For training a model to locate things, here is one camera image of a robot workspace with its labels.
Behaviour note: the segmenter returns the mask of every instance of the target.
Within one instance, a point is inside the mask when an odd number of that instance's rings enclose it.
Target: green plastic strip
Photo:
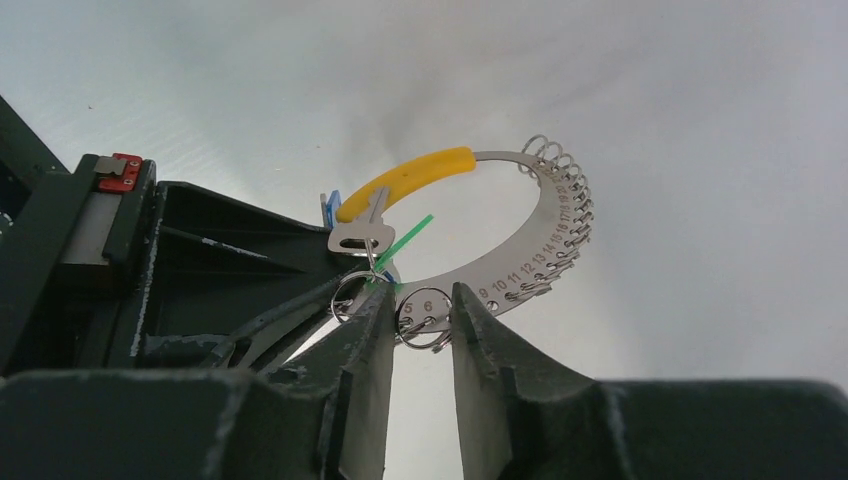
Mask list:
[[[421,233],[421,230],[424,230],[424,227],[426,227],[427,224],[430,223],[432,220],[433,215],[427,215],[426,217],[424,217],[424,220],[418,222],[418,225],[412,227],[412,230],[410,230],[409,233],[401,237],[400,240],[395,242],[394,245],[392,245],[391,247],[389,247],[388,250],[386,250],[386,253],[380,256],[379,260],[377,260],[377,263],[374,264],[374,270],[377,272],[382,272],[383,265],[385,265],[386,262],[391,260],[392,257],[400,251],[401,248],[405,247],[406,244],[409,243],[410,240],[412,240],[416,235]]]

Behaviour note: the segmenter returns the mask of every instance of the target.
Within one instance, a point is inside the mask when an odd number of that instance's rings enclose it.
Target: red component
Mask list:
[[[132,191],[138,181],[138,172],[141,171],[141,157],[127,155],[126,153],[113,153],[113,157],[126,160],[124,174],[120,177],[108,177],[100,180],[100,191],[106,193],[125,193]]]

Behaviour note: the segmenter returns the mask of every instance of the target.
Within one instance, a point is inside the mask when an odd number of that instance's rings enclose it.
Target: gray background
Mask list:
[[[0,92],[74,167],[157,160],[311,223],[318,194],[456,145],[561,141],[596,199],[554,291],[502,317],[610,377],[848,386],[844,1],[0,1]],[[532,210],[514,167],[393,207],[406,280]],[[451,358],[398,349],[386,478],[459,478]]]

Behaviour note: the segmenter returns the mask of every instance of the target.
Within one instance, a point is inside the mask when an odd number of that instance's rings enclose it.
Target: yellow handle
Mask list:
[[[368,182],[336,210],[336,220],[351,222],[368,208],[368,199],[380,187],[389,187],[388,209],[421,187],[451,175],[474,170],[477,160],[468,147],[457,147],[410,160]]]

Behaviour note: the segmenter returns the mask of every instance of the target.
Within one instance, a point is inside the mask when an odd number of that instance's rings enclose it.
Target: key hole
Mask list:
[[[365,240],[361,240],[358,238],[346,238],[339,242],[339,245],[342,248],[350,248],[353,250],[365,250]],[[377,248],[380,245],[380,242],[377,240],[371,240],[371,248]]]

